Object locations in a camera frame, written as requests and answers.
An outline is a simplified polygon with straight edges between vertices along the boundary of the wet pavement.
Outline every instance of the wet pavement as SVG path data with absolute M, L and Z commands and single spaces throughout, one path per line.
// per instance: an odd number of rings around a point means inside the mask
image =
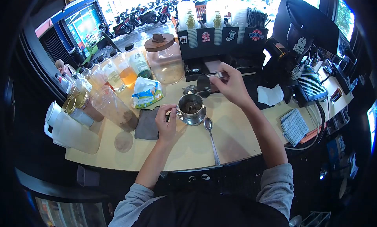
M 136 47 L 144 46 L 144 43 L 153 37 L 154 33 L 171 33 L 177 36 L 172 21 L 168 20 L 165 24 L 158 22 L 156 24 L 145 24 L 141 27 L 135 27 L 135 30 L 129 35 L 117 37 L 113 41 L 122 52 L 125 52 L 124 47 L 128 43 L 133 42 Z

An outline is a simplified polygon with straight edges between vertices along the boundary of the stainless steel cup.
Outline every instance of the stainless steel cup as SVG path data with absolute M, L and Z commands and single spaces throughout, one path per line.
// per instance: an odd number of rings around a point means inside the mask
M 203 99 L 197 94 L 188 93 L 179 99 L 177 114 L 181 114 L 184 119 L 196 120 L 203 117 L 203 109 Z

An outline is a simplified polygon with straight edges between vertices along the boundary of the tissue pack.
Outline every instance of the tissue pack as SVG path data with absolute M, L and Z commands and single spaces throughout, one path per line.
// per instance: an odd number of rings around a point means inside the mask
M 143 77 L 136 79 L 131 106 L 136 109 L 147 107 L 164 97 L 161 83 Z

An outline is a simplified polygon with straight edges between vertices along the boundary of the blue checkered towel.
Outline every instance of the blue checkered towel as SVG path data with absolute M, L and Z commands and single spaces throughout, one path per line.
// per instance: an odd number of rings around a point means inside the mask
M 280 121 L 284 137 L 294 147 L 309 132 L 309 128 L 297 108 L 280 117 Z

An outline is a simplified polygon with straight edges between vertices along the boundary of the yellow countertop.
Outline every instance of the yellow countertop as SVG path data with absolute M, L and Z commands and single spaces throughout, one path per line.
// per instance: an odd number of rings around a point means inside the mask
M 322 70 L 320 70 L 320 75 L 323 79 L 326 78 Z M 176 84 L 166 86 L 164 88 L 166 96 L 146 109 L 153 109 L 162 104 L 177 104 L 179 98 L 183 95 L 182 88 L 188 85 L 196 85 L 196 81 L 186 82 L 185 78 L 183 78 Z M 330 77 L 324 82 L 324 86 L 329 91 L 329 95 L 331 95 L 339 87 L 339 83 L 336 78 Z M 132 92 L 126 89 L 119 93 L 118 96 L 126 105 L 129 105 L 131 94 Z M 337 114 L 352 99 L 353 95 L 350 93 L 343 95 L 335 104 L 330 103 L 330 116 L 333 117 Z M 213 121 L 213 139 L 222 164 L 261 154 L 253 129 L 239 107 L 229 102 L 221 93 L 211 94 L 203 101 L 207 107 L 206 116 Z M 321 105 L 325 111 L 327 121 L 327 102 L 325 101 Z M 283 101 L 275 107 L 262 110 L 283 144 L 286 144 L 287 140 L 282 135 L 280 117 L 293 108 L 299 108 L 299 106 L 292 101 L 289 104 Z M 133 111 L 137 115 L 139 114 L 138 110 L 133 109 Z M 307 110 L 299 108 L 299 111 L 308 125 L 309 131 L 315 129 L 316 126 L 313 124 Z M 93 125 L 91 130 L 97 132 L 101 138 L 98 152 L 90 155 L 76 149 L 66 149 L 67 160 L 108 169 L 139 171 L 156 143 L 156 141 L 152 140 L 134 139 L 132 148 L 126 153 L 121 153 L 114 146 L 116 135 L 123 131 L 118 126 L 105 118 L 102 122 L 97 122 L 97 124 Z M 167 159 L 164 167 L 165 171 L 192 170 L 214 166 L 210 135 L 203 124 L 188 126 L 177 119 L 176 138 L 177 143 Z

